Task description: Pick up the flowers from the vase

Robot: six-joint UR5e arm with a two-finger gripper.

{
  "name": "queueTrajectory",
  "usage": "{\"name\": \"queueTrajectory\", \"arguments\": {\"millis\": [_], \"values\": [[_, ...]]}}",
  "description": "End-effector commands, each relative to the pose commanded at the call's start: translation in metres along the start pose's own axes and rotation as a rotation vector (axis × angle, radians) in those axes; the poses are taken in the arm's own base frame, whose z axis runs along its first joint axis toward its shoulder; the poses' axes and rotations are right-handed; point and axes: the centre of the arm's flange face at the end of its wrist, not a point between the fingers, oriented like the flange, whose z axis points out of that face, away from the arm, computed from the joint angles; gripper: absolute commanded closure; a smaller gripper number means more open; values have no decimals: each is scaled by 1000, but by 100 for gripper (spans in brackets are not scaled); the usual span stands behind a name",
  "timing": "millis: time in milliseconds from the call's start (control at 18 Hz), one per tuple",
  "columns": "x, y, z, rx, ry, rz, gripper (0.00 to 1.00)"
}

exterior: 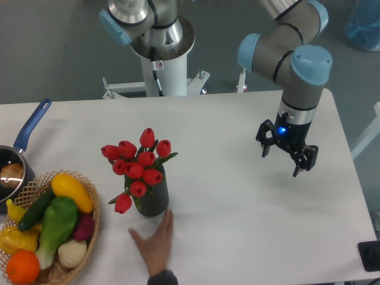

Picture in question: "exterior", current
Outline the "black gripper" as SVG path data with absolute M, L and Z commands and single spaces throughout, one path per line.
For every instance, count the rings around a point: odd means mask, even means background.
M 283 122 L 280 115 L 277 115 L 275 124 L 269 119 L 265 120 L 258 129 L 256 140 L 262 148 L 262 157 L 266 157 L 272 145 L 294 152 L 292 159 L 296 166 L 293 177 L 302 171 L 310 171 L 316 163 L 319 148 L 316 145 L 306 145 L 305 140 L 311 123 L 295 125 L 290 122 Z

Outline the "dark grey sleeve forearm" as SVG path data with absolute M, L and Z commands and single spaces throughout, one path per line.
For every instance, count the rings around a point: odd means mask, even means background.
M 178 279 L 171 270 L 164 270 L 147 281 L 147 285 L 178 285 Z

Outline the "person's hand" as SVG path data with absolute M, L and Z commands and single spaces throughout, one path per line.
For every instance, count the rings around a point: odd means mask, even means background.
M 172 250 L 173 212 L 166 210 L 154 234 L 143 239 L 140 234 L 130 228 L 129 234 L 133 238 L 147 267 L 149 277 L 154 277 L 167 270 L 167 262 Z

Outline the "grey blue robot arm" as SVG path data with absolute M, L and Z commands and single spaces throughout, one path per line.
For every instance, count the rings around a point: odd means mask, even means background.
M 332 56 L 312 41 L 325 28 L 328 13 L 317 1 L 264 1 L 277 24 L 268 36 L 249 34 L 237 51 L 237 62 L 283 90 L 274 122 L 264 121 L 257 132 L 263 155 L 276 145 L 295 162 L 296 173 L 311 170 L 318 147 L 305 140 L 324 85 Z M 186 96 L 200 88 L 187 78 L 187 55 L 195 33 L 178 14 L 176 1 L 109 1 L 99 13 L 108 35 L 119 45 L 130 45 L 140 57 L 147 96 Z

